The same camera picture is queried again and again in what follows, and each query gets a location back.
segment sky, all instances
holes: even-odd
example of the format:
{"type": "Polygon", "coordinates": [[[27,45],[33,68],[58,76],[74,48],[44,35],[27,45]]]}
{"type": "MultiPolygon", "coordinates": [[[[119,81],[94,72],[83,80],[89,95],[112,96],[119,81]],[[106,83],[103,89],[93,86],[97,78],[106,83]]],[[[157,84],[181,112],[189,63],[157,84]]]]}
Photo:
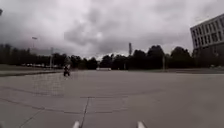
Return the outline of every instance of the sky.
{"type": "Polygon", "coordinates": [[[223,0],[0,0],[0,43],[82,57],[193,49],[190,27],[224,13],[223,0]]]}

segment parking lot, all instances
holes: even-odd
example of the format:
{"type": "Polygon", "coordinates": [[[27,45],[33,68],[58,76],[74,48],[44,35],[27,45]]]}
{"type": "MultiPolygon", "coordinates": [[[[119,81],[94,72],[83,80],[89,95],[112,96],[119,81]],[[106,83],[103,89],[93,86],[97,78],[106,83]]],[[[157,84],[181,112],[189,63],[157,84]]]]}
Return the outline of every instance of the parking lot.
{"type": "Polygon", "coordinates": [[[224,75],[77,71],[0,78],[5,128],[224,127],[224,75]]]}

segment overcast sky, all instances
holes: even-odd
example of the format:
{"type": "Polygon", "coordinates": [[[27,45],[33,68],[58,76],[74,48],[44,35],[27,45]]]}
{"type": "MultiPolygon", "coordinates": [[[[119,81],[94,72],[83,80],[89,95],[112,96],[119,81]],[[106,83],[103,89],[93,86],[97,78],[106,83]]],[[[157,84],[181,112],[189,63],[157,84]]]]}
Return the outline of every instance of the overcast sky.
{"type": "Polygon", "coordinates": [[[190,27],[224,13],[223,0],[0,0],[0,42],[60,49],[83,57],[147,51],[160,44],[192,51],[190,27]]]}

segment building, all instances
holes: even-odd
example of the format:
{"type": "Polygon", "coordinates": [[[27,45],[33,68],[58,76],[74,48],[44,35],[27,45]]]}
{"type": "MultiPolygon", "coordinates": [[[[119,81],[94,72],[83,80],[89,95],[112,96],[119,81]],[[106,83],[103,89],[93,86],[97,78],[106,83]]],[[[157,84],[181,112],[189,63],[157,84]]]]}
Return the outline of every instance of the building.
{"type": "Polygon", "coordinates": [[[191,29],[194,56],[202,65],[224,65],[224,14],[191,29]]]}

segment tree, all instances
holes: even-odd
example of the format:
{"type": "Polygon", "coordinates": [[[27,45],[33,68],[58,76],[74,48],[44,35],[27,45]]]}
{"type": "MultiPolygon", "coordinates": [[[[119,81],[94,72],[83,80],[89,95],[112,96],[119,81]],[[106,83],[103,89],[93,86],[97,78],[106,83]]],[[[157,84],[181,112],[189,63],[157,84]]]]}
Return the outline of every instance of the tree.
{"type": "Polygon", "coordinates": [[[129,69],[146,69],[146,54],[141,50],[135,50],[133,56],[128,58],[129,69]]]}
{"type": "Polygon", "coordinates": [[[10,64],[20,65],[19,50],[17,48],[13,48],[10,59],[10,64]]]}
{"type": "Polygon", "coordinates": [[[112,69],[113,70],[127,69],[126,61],[127,61],[127,58],[125,56],[122,56],[122,55],[115,56],[112,62],[112,69]]]}
{"type": "Polygon", "coordinates": [[[53,62],[55,65],[62,67],[65,64],[66,57],[67,57],[66,54],[61,55],[59,53],[54,53],[53,54],[53,62]]]}
{"type": "Polygon", "coordinates": [[[161,46],[152,46],[147,53],[147,68],[160,69],[163,66],[164,52],[161,46]]]}
{"type": "Polygon", "coordinates": [[[169,67],[171,68],[189,68],[193,66],[193,58],[187,49],[176,47],[171,52],[169,67]]]}
{"type": "Polygon", "coordinates": [[[111,68],[112,66],[112,61],[113,61],[113,55],[105,55],[100,62],[100,67],[101,68],[111,68]]]}
{"type": "Polygon", "coordinates": [[[9,63],[9,58],[10,58],[10,54],[11,54],[11,48],[12,48],[12,46],[9,45],[9,44],[4,45],[3,60],[7,64],[9,63]]]}
{"type": "Polygon", "coordinates": [[[87,59],[83,58],[79,64],[79,69],[86,69],[87,68],[87,59]]]}
{"type": "Polygon", "coordinates": [[[87,69],[96,69],[98,66],[96,59],[93,57],[87,61],[87,69]]]}
{"type": "Polygon", "coordinates": [[[82,61],[81,57],[74,55],[71,56],[71,63],[73,68],[78,68],[81,61],[82,61]]]}

